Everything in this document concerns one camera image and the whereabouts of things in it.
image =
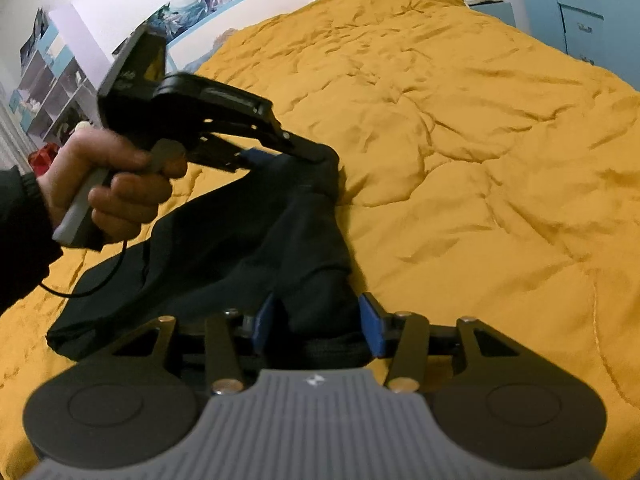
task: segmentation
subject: black jacket sleeve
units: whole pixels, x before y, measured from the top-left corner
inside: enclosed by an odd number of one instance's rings
[[[33,173],[0,171],[0,314],[29,294],[62,256]]]

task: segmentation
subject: shelving unit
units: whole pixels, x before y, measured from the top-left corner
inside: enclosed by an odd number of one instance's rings
[[[62,146],[81,120],[98,123],[96,88],[111,64],[73,6],[52,11],[49,21],[10,101],[39,148],[47,142]],[[31,100],[40,108],[33,109]]]

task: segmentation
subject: bed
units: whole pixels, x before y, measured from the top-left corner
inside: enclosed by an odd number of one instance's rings
[[[436,324],[479,317],[580,377],[608,411],[594,464],[640,467],[638,92],[462,0],[317,0],[235,32],[198,73],[338,152],[357,292]],[[161,212],[240,176],[191,166]],[[47,282],[118,250],[65,251]],[[5,480],[36,462],[28,395],[72,365],[44,339],[63,306],[36,290],[0,318]]]

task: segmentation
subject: round black pad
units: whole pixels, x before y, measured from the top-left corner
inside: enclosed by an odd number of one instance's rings
[[[498,386],[487,395],[486,404],[498,420],[524,428],[548,424],[562,410],[556,394],[535,384]]]
[[[454,377],[430,399],[438,425],[456,444],[516,469],[550,469],[591,457],[606,415],[586,385],[576,380],[540,386],[525,383],[522,376],[505,384],[507,373],[500,384],[493,381],[496,375],[488,376],[486,384],[482,378],[465,384]]]
[[[140,413],[142,395],[130,386],[96,384],[71,397],[69,413],[80,424],[108,428],[125,424]]]
[[[24,409],[41,456],[87,469],[132,465],[180,442],[197,419],[192,390],[146,358],[87,359],[43,384]]]

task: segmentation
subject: black cable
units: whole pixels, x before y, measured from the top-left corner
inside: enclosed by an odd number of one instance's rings
[[[47,285],[45,285],[44,283],[41,283],[40,286],[46,290],[47,292],[53,294],[54,296],[57,296],[59,298],[67,298],[67,299],[74,299],[74,298],[86,298],[87,296],[90,296],[92,294],[95,294],[96,292],[98,292],[101,288],[103,288],[107,283],[109,283],[111,281],[111,279],[116,275],[116,272],[118,272],[118,269],[120,268],[122,261],[124,260],[124,253],[127,251],[127,241],[125,240],[122,243],[122,252],[120,253],[120,257],[118,258],[118,261],[116,262],[115,266],[113,267],[113,269],[111,269],[111,272],[109,273],[109,275],[102,280],[102,282],[100,284],[98,284],[97,286],[94,286],[94,288],[92,288],[91,290],[88,290],[86,292],[78,292],[75,294],[65,294],[64,292],[58,292],[56,290],[53,290],[52,288],[49,288]]]

